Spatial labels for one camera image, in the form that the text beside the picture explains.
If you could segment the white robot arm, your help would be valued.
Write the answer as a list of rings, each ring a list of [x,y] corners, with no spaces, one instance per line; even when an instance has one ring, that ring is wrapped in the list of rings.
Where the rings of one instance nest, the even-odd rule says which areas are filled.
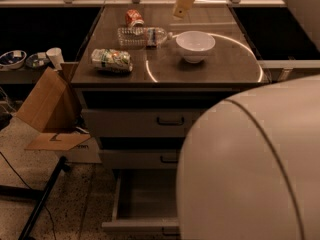
[[[181,240],[320,240],[320,76],[207,110],[176,176]]]

